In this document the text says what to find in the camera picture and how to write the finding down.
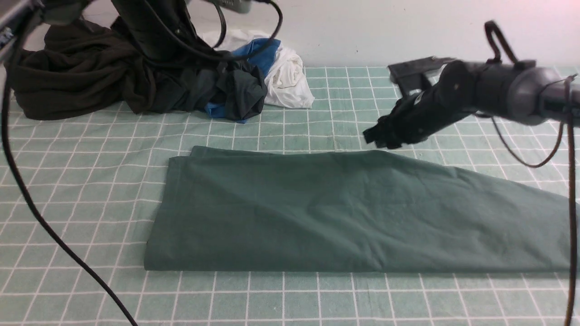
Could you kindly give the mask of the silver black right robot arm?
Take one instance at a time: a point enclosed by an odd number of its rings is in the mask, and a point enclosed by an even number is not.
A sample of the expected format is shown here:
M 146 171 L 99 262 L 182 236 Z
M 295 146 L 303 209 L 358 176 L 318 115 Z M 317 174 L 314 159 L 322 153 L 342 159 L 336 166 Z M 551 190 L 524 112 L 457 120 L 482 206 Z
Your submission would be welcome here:
M 406 95 L 364 131 L 365 142 L 399 149 L 475 113 L 536 126 L 546 120 L 579 126 L 579 85 L 564 85 L 555 70 L 528 65 L 449 62 L 439 80 Z

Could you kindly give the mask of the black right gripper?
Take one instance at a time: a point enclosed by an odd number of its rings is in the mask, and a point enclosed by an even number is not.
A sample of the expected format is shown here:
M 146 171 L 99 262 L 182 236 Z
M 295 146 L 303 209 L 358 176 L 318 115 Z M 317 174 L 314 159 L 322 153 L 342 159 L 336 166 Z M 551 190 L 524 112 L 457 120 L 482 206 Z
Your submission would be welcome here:
M 396 150 L 424 142 L 429 136 L 464 119 L 472 110 L 472 95 L 431 88 L 400 99 L 390 112 L 362 134 L 366 143 Z

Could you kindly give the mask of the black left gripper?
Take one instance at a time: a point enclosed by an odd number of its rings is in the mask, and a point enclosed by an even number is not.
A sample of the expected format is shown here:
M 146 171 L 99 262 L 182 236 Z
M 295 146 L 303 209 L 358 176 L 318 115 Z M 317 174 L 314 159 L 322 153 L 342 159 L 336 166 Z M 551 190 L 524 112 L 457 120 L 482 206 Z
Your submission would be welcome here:
M 139 50 L 156 64 L 185 64 L 203 60 L 183 48 L 197 37 L 187 10 L 188 0 L 113 0 L 119 18 Z

